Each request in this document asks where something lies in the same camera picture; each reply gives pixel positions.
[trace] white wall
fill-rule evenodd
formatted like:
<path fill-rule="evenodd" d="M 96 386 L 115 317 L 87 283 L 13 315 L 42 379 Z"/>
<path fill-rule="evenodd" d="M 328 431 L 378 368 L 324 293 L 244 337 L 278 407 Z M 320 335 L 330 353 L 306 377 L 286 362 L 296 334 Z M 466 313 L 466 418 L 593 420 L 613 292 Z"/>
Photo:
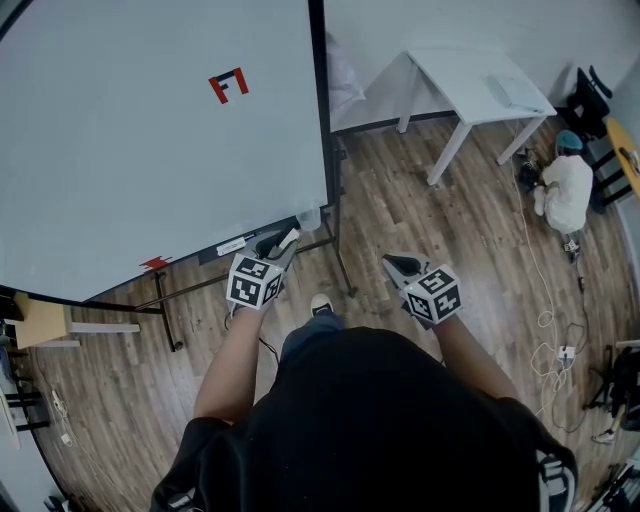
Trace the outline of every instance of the white wall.
<path fill-rule="evenodd" d="M 554 105 L 575 83 L 578 65 L 593 64 L 615 88 L 640 54 L 636 0 L 325 0 L 325 16 L 367 96 L 336 129 L 398 117 L 408 69 L 401 54 L 415 44 L 504 51 Z M 449 108 L 423 85 L 414 113 Z"/>

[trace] black chair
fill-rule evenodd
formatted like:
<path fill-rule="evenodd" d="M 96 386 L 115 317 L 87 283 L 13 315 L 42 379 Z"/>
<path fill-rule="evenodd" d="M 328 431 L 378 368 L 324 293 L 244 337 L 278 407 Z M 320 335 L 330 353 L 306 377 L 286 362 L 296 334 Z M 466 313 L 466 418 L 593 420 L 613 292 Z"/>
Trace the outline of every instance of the black chair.
<path fill-rule="evenodd" d="M 578 68 L 576 90 L 567 98 L 569 107 L 563 116 L 572 132 L 576 133 L 584 142 L 593 139 L 601 139 L 607 134 L 607 127 L 603 119 L 609 115 L 609 105 L 602 98 L 598 89 L 604 96 L 611 99 L 613 93 L 602 83 L 593 66 L 589 67 L 589 78 L 582 68 Z M 581 114 L 576 110 L 582 107 Z"/>
<path fill-rule="evenodd" d="M 14 301 L 15 295 L 15 290 L 0 286 L 0 318 L 22 322 L 24 316 Z"/>
<path fill-rule="evenodd" d="M 15 384 L 17 393 L 3 393 L 0 390 L 0 393 L 3 393 L 4 399 L 6 401 L 7 407 L 9 409 L 22 409 L 27 420 L 27 423 L 24 425 L 16 425 L 17 432 L 24 432 L 25 430 L 36 430 L 38 428 L 44 428 L 49 426 L 49 420 L 44 421 L 32 421 L 32 416 L 30 416 L 27 407 L 38 407 L 42 402 L 42 395 L 35 388 L 33 391 L 28 393 L 24 392 L 20 387 L 22 382 L 32 381 L 32 379 L 26 379 L 23 377 L 16 377 L 13 373 L 13 368 L 11 365 L 10 357 L 26 357 L 27 354 L 20 352 L 13 352 L 7 350 L 6 346 L 0 346 L 0 372 L 4 374 L 4 378 Z"/>
<path fill-rule="evenodd" d="M 640 350 L 627 347 L 616 357 L 615 362 L 613 347 L 607 345 L 605 351 L 607 355 L 604 370 L 589 368 L 602 378 L 602 385 L 583 409 L 611 408 L 611 414 L 615 417 L 618 409 L 624 405 L 620 427 L 623 430 L 640 431 Z"/>

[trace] white cable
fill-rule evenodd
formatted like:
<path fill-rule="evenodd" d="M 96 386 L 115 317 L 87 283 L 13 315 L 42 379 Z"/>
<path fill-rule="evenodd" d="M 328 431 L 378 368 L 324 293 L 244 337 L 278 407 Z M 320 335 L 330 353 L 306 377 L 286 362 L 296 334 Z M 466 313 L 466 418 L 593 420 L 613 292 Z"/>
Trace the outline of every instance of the white cable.
<path fill-rule="evenodd" d="M 68 447 L 76 447 L 79 446 L 85 455 L 89 458 L 89 460 L 93 463 L 93 465 L 102 473 L 102 475 L 109 481 L 109 483 L 114 487 L 116 491 L 118 491 L 123 497 L 127 499 L 127 501 L 133 505 L 134 510 L 139 509 L 140 506 L 137 504 L 126 492 L 124 492 L 114 481 L 113 479 L 102 469 L 100 464 L 96 462 L 93 456 L 89 453 L 89 451 L 82 445 L 82 443 L 78 440 L 73 428 L 71 428 L 71 423 L 69 421 L 69 409 L 67 408 L 67 404 L 62 400 L 59 393 L 53 389 L 49 381 L 47 380 L 42 368 L 40 367 L 40 363 L 38 362 L 38 349 L 34 352 L 34 362 L 42 380 L 45 382 L 46 386 L 49 388 L 49 393 L 53 396 L 53 408 L 58 413 L 57 415 L 53 413 L 51 410 L 51 405 L 49 404 L 48 397 L 45 399 L 45 404 L 47 405 L 47 409 L 49 411 L 50 416 L 53 418 L 53 422 L 56 426 L 59 426 L 58 416 L 60 418 L 60 424 L 62 425 L 62 430 L 64 434 L 61 436 L 62 442 Z"/>
<path fill-rule="evenodd" d="M 518 136 L 518 126 L 520 124 L 520 121 L 517 122 L 516 124 L 516 129 L 515 129 L 515 133 L 513 136 L 513 140 L 516 139 L 516 137 Z M 529 253 L 531 254 L 531 259 L 533 260 L 533 264 L 536 267 L 536 271 L 538 272 L 538 275 L 540 276 L 540 280 L 542 281 L 542 284 L 544 285 L 544 289 L 545 292 L 547 293 L 547 298 L 549 299 L 549 305 L 550 305 L 550 309 L 543 311 L 542 313 L 540 313 L 538 315 L 538 327 L 544 329 L 546 327 L 549 327 L 551 325 L 553 325 L 553 347 L 551 347 L 546 341 L 543 341 L 542 343 L 540 343 L 540 345 L 538 345 L 538 348 L 536 348 L 533 352 L 533 354 L 531 355 L 531 359 L 529 359 L 529 365 L 531 366 L 531 369 L 536 373 L 536 375 L 538 375 L 539 377 L 544 377 L 544 381 L 542 382 L 542 388 L 540 390 L 540 409 L 538 410 L 538 412 L 536 413 L 536 416 L 538 416 L 542 411 L 544 411 L 547 407 L 549 407 L 549 405 L 551 405 L 553 403 L 553 400 L 555 399 L 556 395 L 558 394 L 558 391 L 560 391 L 560 388 L 562 388 L 562 386 L 564 386 L 565 382 L 567 381 L 567 376 L 568 376 L 568 372 L 569 370 L 571 370 L 571 368 L 573 367 L 573 365 L 575 364 L 576 358 L 578 357 L 577 354 L 574 356 L 574 359 L 571 361 L 571 364 L 569 366 L 567 366 L 566 368 L 563 365 L 562 370 L 560 370 L 560 372 L 557 372 L 555 370 L 551 370 L 551 368 L 553 368 L 554 363 L 557 362 L 557 354 L 558 354 L 558 325 L 556 323 L 556 311 L 555 311 L 555 305 L 553 304 L 553 298 L 551 297 L 551 292 L 549 291 L 549 286 L 547 285 L 547 281 L 544 278 L 544 276 L 542 275 L 542 271 L 540 270 L 540 266 L 538 265 L 538 260 L 536 259 L 535 254 L 533 253 L 533 248 L 531 247 L 531 240 L 529 239 L 529 229 L 527 228 L 527 221 L 526 218 L 524 216 L 524 206 L 522 205 L 522 196 L 520 195 L 520 189 L 518 188 L 518 182 L 516 181 L 516 170 L 515 170 L 515 166 L 513 165 L 513 155 L 511 155 L 511 158 L 509 159 L 509 162 L 511 164 L 511 179 L 513 181 L 513 187 L 515 188 L 516 191 L 516 195 L 518 196 L 518 204 L 520 205 L 520 216 L 522 217 L 522 225 L 524 226 L 524 235 L 525 235 L 525 239 L 527 241 L 527 246 L 529 247 Z M 549 315 L 549 320 L 547 322 L 543 322 L 542 321 L 542 317 L 544 317 L 545 315 Z M 549 371 L 544 372 L 544 371 L 539 371 L 538 368 L 536 368 L 533 364 L 533 360 L 535 359 L 536 355 L 538 354 L 538 352 L 540 351 L 540 349 L 542 347 L 546 347 L 548 348 L 551 353 L 553 354 L 553 360 L 552 362 L 549 364 Z M 555 377 L 555 381 L 553 383 L 553 386 L 551 388 L 552 390 L 552 395 L 551 398 L 545 403 L 544 401 L 544 390 L 545 390 L 545 386 L 547 384 L 547 381 L 549 380 L 549 377 Z"/>
<path fill-rule="evenodd" d="M 96 460 L 89 453 L 89 451 L 82 445 L 82 443 L 78 441 L 78 437 L 73 431 L 73 428 L 71 428 L 71 423 L 69 422 L 69 410 L 67 409 L 67 404 L 64 402 L 64 400 L 60 398 L 59 394 L 55 390 L 52 389 L 51 393 L 53 394 L 53 397 L 54 397 L 53 406 L 55 410 L 58 412 L 58 415 L 60 416 L 60 423 L 62 424 L 62 430 L 64 431 L 64 435 L 62 436 L 62 442 L 69 447 L 79 446 L 82 449 L 82 451 L 85 453 L 85 455 L 89 457 L 89 460 L 93 463 L 96 469 L 100 471 L 100 473 L 102 473 L 102 476 L 104 476 L 109 481 L 109 483 L 114 487 L 114 489 L 116 489 L 122 496 L 124 496 L 129 501 L 129 503 L 133 505 L 134 509 L 139 508 L 139 504 L 136 503 L 133 499 L 131 499 L 131 497 L 114 482 L 114 480 L 102 469 L 100 464 L 96 462 Z"/>

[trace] wooden table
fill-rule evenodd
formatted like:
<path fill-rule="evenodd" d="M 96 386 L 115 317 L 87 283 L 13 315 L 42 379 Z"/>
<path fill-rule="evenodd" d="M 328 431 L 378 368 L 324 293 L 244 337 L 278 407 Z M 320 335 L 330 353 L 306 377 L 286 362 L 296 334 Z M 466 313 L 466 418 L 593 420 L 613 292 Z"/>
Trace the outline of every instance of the wooden table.
<path fill-rule="evenodd" d="M 595 173 L 598 169 L 600 169 L 604 164 L 612 160 L 614 157 L 618 159 L 620 169 L 614 172 L 608 178 L 598 182 L 594 186 L 593 190 L 604 190 L 605 187 L 608 187 L 609 185 L 624 178 L 625 176 L 627 177 L 627 180 L 629 180 L 629 184 L 626 187 L 623 187 L 617 192 L 611 194 L 610 196 L 606 196 L 602 200 L 603 206 L 606 206 L 609 203 L 612 203 L 617 199 L 626 196 L 631 191 L 633 191 L 636 196 L 640 197 L 640 176 L 635 173 L 629 161 L 620 152 L 620 148 L 624 148 L 628 153 L 633 153 L 634 151 L 636 151 L 636 146 L 633 143 L 633 140 L 631 140 L 631 137 L 622 127 L 622 125 L 613 117 L 607 119 L 607 134 L 609 135 L 609 141 L 611 142 L 611 146 L 613 147 L 613 149 L 593 165 L 593 172 Z"/>
<path fill-rule="evenodd" d="M 15 301 L 24 315 L 24 321 L 7 321 L 7 323 L 12 323 L 16 328 L 19 349 L 34 345 L 46 347 L 79 346 L 79 341 L 69 338 L 69 335 L 73 333 L 140 332 L 139 324 L 73 322 L 69 306 L 30 299 L 24 293 L 17 293 Z"/>

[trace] white shirt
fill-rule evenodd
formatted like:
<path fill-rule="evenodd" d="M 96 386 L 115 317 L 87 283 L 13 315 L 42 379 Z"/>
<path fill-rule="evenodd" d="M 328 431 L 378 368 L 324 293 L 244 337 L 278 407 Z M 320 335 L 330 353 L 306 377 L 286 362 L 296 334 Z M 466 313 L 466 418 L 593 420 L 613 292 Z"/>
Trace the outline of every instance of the white shirt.
<path fill-rule="evenodd" d="M 568 234 L 582 229 L 593 184 L 593 171 L 581 156 L 559 156 L 542 172 L 547 186 L 545 214 L 549 225 Z"/>

